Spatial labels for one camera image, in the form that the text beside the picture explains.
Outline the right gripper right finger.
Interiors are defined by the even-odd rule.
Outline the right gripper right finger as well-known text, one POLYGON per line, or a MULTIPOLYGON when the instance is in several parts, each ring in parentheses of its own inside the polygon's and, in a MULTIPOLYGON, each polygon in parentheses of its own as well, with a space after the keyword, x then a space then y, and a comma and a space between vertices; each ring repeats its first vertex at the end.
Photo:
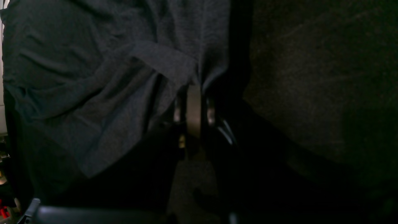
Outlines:
POLYGON ((242 121, 240 101, 219 86, 206 90, 204 96, 205 151, 213 165, 219 193, 215 210, 222 224, 243 224, 248 201, 246 160, 237 130, 242 121))

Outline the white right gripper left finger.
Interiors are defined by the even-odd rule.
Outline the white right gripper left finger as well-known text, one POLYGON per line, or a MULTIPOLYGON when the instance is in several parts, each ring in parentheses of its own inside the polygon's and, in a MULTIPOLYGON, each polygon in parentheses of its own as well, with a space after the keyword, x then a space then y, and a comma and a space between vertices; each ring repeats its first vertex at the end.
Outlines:
POLYGON ((185 111, 188 86, 179 89, 172 105, 159 118, 148 133, 151 143, 151 161, 146 172, 148 197, 146 209, 151 212, 149 224, 175 224, 175 215, 167 215, 168 200, 175 169, 185 158, 180 147, 180 136, 186 132, 185 111))

